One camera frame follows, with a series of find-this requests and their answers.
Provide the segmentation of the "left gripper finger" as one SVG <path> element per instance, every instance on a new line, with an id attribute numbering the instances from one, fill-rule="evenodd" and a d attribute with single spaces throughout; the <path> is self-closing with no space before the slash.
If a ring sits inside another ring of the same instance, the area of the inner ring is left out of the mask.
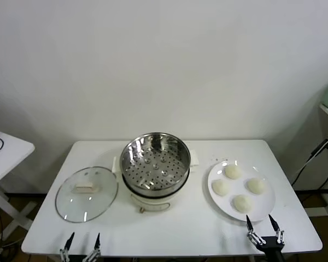
<path id="1" fill-rule="evenodd" d="M 96 262 L 100 256 L 100 234 L 98 234 L 93 250 L 83 259 L 83 262 Z"/>
<path id="2" fill-rule="evenodd" d="M 60 249 L 60 259 L 62 262 L 70 262 L 69 249 L 71 247 L 75 232 L 73 232 L 70 238 L 66 241 L 63 248 Z"/>

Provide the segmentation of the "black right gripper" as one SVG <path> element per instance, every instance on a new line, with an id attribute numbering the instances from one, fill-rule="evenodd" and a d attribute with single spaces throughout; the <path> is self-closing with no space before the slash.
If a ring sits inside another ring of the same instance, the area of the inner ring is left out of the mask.
<path id="1" fill-rule="evenodd" d="M 246 215 L 247 219 L 247 237 L 254 245 L 258 245 L 258 250 L 263 252 L 267 258 L 267 261 L 273 262 L 284 262 L 284 257 L 282 254 L 282 249 L 284 247 L 284 230 L 281 230 L 276 220 L 268 215 L 273 230 L 276 236 L 259 236 L 252 226 L 249 216 Z"/>

